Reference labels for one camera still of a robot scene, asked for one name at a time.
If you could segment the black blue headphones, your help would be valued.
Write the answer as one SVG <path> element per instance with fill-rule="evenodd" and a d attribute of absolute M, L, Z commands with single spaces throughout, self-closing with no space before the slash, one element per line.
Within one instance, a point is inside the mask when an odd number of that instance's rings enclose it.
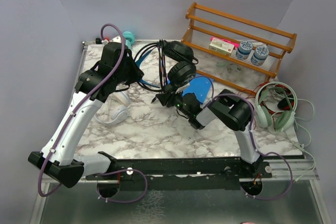
<path fill-rule="evenodd" d="M 137 84 L 145 90 L 168 93 L 188 84 L 196 76 L 198 59 L 193 49 L 179 41 L 159 40 L 143 46 L 135 55 L 139 67 L 154 50 L 158 51 L 159 86 L 140 80 Z"/>

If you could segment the teal cat-ear headphones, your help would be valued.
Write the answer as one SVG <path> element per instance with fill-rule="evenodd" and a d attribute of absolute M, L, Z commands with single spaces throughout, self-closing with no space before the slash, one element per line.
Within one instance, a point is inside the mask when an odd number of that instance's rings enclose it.
<path fill-rule="evenodd" d="M 125 45 L 129 48 L 135 43 L 135 34 L 130 31 L 125 31 L 122 33 L 125 38 Z"/>

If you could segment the white over-ear headphones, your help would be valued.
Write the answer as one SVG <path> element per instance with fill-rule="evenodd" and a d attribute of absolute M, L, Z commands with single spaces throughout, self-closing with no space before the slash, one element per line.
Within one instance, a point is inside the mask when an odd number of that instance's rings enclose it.
<path fill-rule="evenodd" d="M 97 122 L 105 126 L 114 126 L 123 122 L 130 115 L 131 101 L 125 91 L 111 94 L 95 114 Z"/>

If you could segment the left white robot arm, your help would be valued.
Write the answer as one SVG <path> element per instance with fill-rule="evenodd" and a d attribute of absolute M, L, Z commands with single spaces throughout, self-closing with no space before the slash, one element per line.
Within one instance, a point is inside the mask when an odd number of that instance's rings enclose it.
<path fill-rule="evenodd" d="M 143 72 L 137 67 L 131 50 L 124 44 L 109 42 L 93 67 L 81 73 L 75 84 L 70 106 L 53 136 L 41 151 L 31 152 L 28 161 L 43 175 L 67 188 L 82 177 L 99 174 L 104 179 L 115 175 L 112 156 L 105 152 L 76 156 L 76 148 L 88 124 L 117 86 L 139 81 Z"/>

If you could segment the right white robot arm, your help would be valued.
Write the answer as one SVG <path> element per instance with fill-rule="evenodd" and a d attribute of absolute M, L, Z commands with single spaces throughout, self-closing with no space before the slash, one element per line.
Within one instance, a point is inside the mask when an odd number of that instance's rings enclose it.
<path fill-rule="evenodd" d="M 235 133 L 240 157 L 244 161 L 241 164 L 242 173 L 246 177 L 254 177 L 259 173 L 258 162 L 261 161 L 261 154 L 253 135 L 254 108 L 245 98 L 227 89 L 222 90 L 203 107 L 194 93 L 159 93 L 155 98 L 162 106 L 175 107 L 196 130 L 203 129 L 215 119 L 220 120 Z"/>

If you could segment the red black headphones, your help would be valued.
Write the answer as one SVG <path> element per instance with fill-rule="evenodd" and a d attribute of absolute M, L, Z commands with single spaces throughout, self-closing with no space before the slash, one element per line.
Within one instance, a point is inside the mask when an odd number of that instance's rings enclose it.
<path fill-rule="evenodd" d="M 279 83 L 273 83 L 264 87 L 259 94 L 259 101 L 262 105 L 266 105 L 262 99 L 265 99 L 268 94 L 272 94 L 274 97 L 278 96 L 277 109 L 282 111 L 295 111 L 297 108 L 297 98 L 295 98 L 293 92 L 288 86 Z"/>

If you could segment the green headphones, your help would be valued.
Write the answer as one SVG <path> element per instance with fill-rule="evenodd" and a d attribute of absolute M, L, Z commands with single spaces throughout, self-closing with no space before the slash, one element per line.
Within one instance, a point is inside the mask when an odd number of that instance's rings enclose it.
<path fill-rule="evenodd" d="M 309 122 L 314 118 L 316 110 L 312 102 L 298 98 L 292 87 L 279 81 L 261 83 L 255 88 L 255 92 L 255 120 L 260 128 L 270 129 L 273 133 L 282 133 L 291 127 L 300 127 L 308 135 L 308 143 L 301 144 L 301 147 L 308 147 L 311 144 L 309 131 L 297 121 Z M 270 95 L 279 97 L 275 109 L 267 105 Z M 300 101 L 310 104 L 312 115 L 309 119 L 296 116 Z"/>

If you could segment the blue notebook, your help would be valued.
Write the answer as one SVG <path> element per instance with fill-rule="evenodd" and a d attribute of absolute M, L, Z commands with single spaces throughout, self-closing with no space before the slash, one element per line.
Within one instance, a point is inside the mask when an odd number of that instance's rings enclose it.
<path fill-rule="evenodd" d="M 206 102 L 206 99 L 214 97 L 214 79 L 197 74 L 196 77 L 189 83 L 189 86 L 183 91 L 182 96 L 189 93 L 195 94 L 201 104 Z"/>

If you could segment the red black connector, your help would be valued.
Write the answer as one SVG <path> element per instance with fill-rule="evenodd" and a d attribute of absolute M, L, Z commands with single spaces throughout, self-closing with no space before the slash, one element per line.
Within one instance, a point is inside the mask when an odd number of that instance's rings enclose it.
<path fill-rule="evenodd" d="M 100 44 L 102 44 L 102 39 L 101 38 L 96 38 L 95 42 L 96 42 L 97 45 L 100 45 Z"/>

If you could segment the tape roll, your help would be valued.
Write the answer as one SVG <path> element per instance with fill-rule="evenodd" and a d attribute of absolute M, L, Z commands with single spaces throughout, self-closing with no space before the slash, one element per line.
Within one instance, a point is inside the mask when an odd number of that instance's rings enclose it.
<path fill-rule="evenodd" d="M 241 66 L 237 64 L 233 64 L 233 63 L 227 65 L 226 69 L 227 69 L 227 72 L 232 75 L 240 75 L 243 71 Z"/>

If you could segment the white green box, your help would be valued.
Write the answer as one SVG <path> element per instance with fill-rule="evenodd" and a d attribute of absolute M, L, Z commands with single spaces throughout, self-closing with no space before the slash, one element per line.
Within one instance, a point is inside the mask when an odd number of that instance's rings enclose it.
<path fill-rule="evenodd" d="M 223 41 L 222 39 L 212 38 L 209 45 L 209 50 L 229 57 L 234 50 L 234 45 Z"/>

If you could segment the wooden shelf rack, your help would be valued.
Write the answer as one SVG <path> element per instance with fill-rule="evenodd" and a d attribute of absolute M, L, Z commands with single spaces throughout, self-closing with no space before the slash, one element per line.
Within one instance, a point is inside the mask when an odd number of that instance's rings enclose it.
<path fill-rule="evenodd" d="M 197 72 L 243 93 L 253 93 L 258 84 L 274 79 L 286 54 L 293 51 L 297 34 L 260 24 L 198 3 L 185 14 L 189 21 L 181 42 L 194 50 L 199 60 Z M 237 58 L 242 41 L 252 49 L 264 46 L 266 60 L 252 63 L 254 52 Z"/>

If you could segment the left blue-lid jar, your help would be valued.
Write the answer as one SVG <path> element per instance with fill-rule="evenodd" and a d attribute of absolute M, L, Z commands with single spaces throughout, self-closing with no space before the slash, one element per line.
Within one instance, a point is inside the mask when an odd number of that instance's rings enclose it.
<path fill-rule="evenodd" d="M 236 57 L 240 60 L 245 60 L 249 57 L 253 49 L 253 44 L 248 40 L 243 40 L 239 43 L 236 50 Z"/>

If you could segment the blue-lid jar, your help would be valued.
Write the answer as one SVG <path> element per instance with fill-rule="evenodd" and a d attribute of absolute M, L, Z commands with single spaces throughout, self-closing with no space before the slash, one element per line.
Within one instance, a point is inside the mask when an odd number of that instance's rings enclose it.
<path fill-rule="evenodd" d="M 243 40 L 239 43 L 236 50 L 236 57 L 240 60 L 245 60 L 249 57 L 253 49 L 253 44 L 248 40 Z"/>
<path fill-rule="evenodd" d="M 258 46 L 253 52 L 251 57 L 251 63 L 257 66 L 261 66 L 269 55 L 267 46 Z"/>

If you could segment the right blue-lid jar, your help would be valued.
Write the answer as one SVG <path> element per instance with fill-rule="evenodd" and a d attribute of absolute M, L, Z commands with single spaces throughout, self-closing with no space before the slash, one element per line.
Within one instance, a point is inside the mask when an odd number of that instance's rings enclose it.
<path fill-rule="evenodd" d="M 258 46 L 253 52 L 251 57 L 251 63 L 257 66 L 261 66 L 269 55 L 267 46 Z"/>

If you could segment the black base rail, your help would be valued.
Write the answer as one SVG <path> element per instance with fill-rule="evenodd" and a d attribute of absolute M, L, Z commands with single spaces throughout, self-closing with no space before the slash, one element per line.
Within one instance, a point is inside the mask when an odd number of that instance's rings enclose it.
<path fill-rule="evenodd" d="M 242 182 L 271 178 L 268 161 L 250 165 L 240 157 L 116 159 L 108 175 L 89 175 L 93 180 L 122 190 L 239 190 Z"/>

